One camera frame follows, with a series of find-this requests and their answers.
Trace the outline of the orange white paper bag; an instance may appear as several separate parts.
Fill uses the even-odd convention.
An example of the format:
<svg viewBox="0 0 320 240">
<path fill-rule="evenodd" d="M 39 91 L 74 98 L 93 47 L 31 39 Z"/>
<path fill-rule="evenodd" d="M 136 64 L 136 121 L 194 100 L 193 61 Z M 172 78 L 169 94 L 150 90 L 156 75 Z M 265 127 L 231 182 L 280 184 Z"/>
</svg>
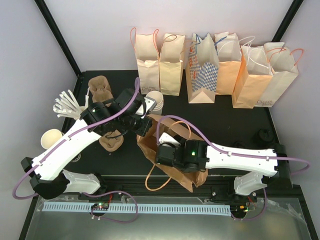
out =
<svg viewBox="0 0 320 240">
<path fill-rule="evenodd" d="M 229 34 L 228 31 L 217 33 L 214 38 L 219 59 L 216 93 L 231 95 L 242 63 L 239 38 L 236 33 Z"/>
</svg>

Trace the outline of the cream paper bag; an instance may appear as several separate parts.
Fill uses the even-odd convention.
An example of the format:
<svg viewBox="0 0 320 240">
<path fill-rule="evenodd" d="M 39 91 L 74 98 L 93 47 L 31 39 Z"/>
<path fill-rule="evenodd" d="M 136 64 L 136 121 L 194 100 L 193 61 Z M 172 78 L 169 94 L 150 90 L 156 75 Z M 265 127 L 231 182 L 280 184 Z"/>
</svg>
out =
<svg viewBox="0 0 320 240">
<path fill-rule="evenodd" d="M 185 35 L 166 33 L 159 55 L 160 92 L 179 96 L 184 67 Z"/>
</svg>

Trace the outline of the white cream logo bag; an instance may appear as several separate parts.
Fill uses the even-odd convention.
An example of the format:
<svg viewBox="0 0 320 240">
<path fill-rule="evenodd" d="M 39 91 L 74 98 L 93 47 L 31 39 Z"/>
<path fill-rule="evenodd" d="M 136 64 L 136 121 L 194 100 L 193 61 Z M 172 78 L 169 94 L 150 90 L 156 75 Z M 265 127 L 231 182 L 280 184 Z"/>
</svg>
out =
<svg viewBox="0 0 320 240">
<path fill-rule="evenodd" d="M 273 76 L 255 106 L 271 108 L 299 75 L 298 62 L 304 49 L 290 50 L 284 42 L 268 42 L 263 47 Z"/>
</svg>

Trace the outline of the cup of white stirrers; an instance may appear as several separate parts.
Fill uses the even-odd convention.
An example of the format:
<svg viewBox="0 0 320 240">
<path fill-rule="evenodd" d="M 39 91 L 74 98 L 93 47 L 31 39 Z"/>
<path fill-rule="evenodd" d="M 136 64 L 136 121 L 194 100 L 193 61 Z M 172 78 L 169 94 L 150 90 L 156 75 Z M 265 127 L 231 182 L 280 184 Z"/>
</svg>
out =
<svg viewBox="0 0 320 240">
<path fill-rule="evenodd" d="M 59 98 L 55 99 L 52 109 L 58 118 L 65 117 L 78 120 L 81 117 L 81 113 L 89 106 L 89 89 L 87 89 L 84 99 L 85 102 L 82 106 L 78 103 L 71 90 L 68 89 L 67 92 L 62 91 L 59 94 Z"/>
</svg>

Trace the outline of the stacked pulp cup carriers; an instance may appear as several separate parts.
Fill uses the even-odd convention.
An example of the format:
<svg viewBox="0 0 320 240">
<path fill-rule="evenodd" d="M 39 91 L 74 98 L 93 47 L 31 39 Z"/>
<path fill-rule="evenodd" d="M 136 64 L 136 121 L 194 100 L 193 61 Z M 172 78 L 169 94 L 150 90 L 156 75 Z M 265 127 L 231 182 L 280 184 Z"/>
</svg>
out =
<svg viewBox="0 0 320 240">
<path fill-rule="evenodd" d="M 92 102 L 104 102 L 113 98 L 112 90 L 107 78 L 99 75 L 88 81 L 89 91 L 92 94 Z"/>
</svg>

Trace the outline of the black cup lid stack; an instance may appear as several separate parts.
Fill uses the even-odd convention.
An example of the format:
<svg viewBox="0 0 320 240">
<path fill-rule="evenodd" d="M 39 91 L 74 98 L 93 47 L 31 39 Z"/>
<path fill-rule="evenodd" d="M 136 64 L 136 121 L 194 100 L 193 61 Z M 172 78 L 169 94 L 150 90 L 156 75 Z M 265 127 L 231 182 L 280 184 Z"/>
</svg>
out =
<svg viewBox="0 0 320 240">
<path fill-rule="evenodd" d="M 274 135 L 269 129 L 261 128 L 255 133 L 253 139 L 259 145 L 267 145 L 274 140 Z"/>
</svg>

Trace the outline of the tilted paper cup stack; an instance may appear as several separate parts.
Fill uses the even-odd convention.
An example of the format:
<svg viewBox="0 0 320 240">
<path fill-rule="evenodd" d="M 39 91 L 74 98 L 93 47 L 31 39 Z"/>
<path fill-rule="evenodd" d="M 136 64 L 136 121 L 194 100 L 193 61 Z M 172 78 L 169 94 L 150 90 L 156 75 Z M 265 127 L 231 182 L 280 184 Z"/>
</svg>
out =
<svg viewBox="0 0 320 240">
<path fill-rule="evenodd" d="M 45 150 L 47 150 L 62 138 L 63 135 L 64 133 L 58 129 L 50 129 L 41 136 L 40 144 Z"/>
</svg>

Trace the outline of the brown kraft paper bag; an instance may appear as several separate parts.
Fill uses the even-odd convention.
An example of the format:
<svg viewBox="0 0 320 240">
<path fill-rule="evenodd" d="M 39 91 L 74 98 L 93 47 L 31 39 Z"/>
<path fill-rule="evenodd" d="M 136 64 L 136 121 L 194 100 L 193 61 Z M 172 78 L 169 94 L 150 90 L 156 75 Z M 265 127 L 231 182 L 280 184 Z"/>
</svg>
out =
<svg viewBox="0 0 320 240">
<path fill-rule="evenodd" d="M 152 126 L 145 136 L 137 136 L 137 145 L 153 168 L 161 169 L 192 193 L 193 187 L 203 185 L 208 177 L 206 143 L 191 131 L 186 120 L 156 114 L 148 117 Z"/>
</svg>

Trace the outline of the white paper cup stack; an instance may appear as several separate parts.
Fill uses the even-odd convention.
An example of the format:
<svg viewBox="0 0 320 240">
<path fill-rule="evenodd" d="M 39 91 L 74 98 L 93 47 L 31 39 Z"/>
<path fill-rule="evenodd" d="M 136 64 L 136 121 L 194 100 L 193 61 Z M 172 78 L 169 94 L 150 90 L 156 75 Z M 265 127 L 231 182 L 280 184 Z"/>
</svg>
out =
<svg viewBox="0 0 320 240">
<path fill-rule="evenodd" d="M 155 115 L 162 115 L 163 111 L 163 106 L 164 106 L 164 96 L 160 91 L 150 91 L 149 93 L 146 94 L 147 98 L 151 98 L 155 100 L 156 106 L 152 111 L 150 111 L 151 114 Z"/>
</svg>

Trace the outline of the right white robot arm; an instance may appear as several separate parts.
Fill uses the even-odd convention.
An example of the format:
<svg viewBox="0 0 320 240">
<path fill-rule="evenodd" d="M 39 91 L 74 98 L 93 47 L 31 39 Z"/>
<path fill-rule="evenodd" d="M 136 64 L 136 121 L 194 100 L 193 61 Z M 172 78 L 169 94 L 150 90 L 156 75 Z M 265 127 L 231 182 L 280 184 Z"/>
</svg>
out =
<svg viewBox="0 0 320 240">
<path fill-rule="evenodd" d="M 174 167 L 183 173 L 204 172 L 209 169 L 233 169 L 247 171 L 236 177 L 228 187 L 228 198 L 234 202 L 268 186 L 263 178 L 272 178 L 280 170 L 279 157 L 274 149 L 243 149 L 225 147 L 200 140 L 188 140 L 184 144 L 161 142 L 155 162 Z"/>
</svg>

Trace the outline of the blue patterned paper bag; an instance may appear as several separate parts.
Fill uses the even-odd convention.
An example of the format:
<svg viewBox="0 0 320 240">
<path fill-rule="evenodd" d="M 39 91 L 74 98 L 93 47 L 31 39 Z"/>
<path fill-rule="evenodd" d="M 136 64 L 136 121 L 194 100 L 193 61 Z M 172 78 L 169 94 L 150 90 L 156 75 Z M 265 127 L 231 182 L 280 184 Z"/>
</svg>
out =
<svg viewBox="0 0 320 240">
<path fill-rule="evenodd" d="M 216 44 L 208 33 L 203 39 L 192 35 L 185 69 L 190 104 L 213 104 L 218 82 L 219 58 Z"/>
</svg>

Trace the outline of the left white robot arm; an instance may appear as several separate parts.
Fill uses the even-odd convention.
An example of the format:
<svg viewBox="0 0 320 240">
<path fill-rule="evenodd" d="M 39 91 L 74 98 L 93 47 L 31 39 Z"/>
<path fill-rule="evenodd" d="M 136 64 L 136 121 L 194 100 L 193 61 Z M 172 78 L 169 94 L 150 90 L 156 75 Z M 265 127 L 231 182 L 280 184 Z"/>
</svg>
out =
<svg viewBox="0 0 320 240">
<path fill-rule="evenodd" d="M 133 132 L 145 136 L 152 126 L 147 114 L 156 105 L 154 99 L 130 88 L 123 90 L 116 99 L 90 104 L 69 131 L 49 149 L 35 158 L 25 157 L 21 161 L 34 192 L 46 200 L 63 193 L 86 193 L 97 200 L 103 199 L 108 188 L 98 175 L 70 172 L 65 166 L 108 133 L 119 131 L 122 136 Z"/>
</svg>

